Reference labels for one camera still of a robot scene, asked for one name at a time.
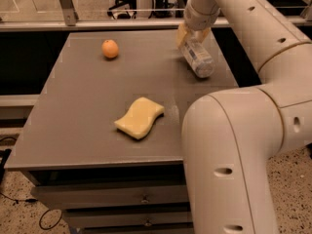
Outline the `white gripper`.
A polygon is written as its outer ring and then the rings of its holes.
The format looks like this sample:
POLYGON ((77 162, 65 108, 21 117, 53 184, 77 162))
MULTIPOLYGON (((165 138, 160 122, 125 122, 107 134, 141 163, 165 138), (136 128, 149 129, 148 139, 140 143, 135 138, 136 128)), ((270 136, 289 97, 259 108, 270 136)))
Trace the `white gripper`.
POLYGON ((184 10, 184 21, 176 32, 176 46, 179 48, 191 30, 195 30, 196 39, 202 43, 211 32, 220 13, 220 7, 215 0, 188 0, 184 10))

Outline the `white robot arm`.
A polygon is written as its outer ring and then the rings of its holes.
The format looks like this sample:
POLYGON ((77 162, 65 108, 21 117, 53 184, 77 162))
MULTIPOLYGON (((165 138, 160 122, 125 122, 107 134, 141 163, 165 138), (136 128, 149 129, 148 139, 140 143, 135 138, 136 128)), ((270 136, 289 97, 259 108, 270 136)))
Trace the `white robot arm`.
POLYGON ((197 99, 182 124, 195 234, 279 234, 266 171, 311 141, 312 42, 266 0, 188 0, 187 26, 224 14, 261 82, 197 99))

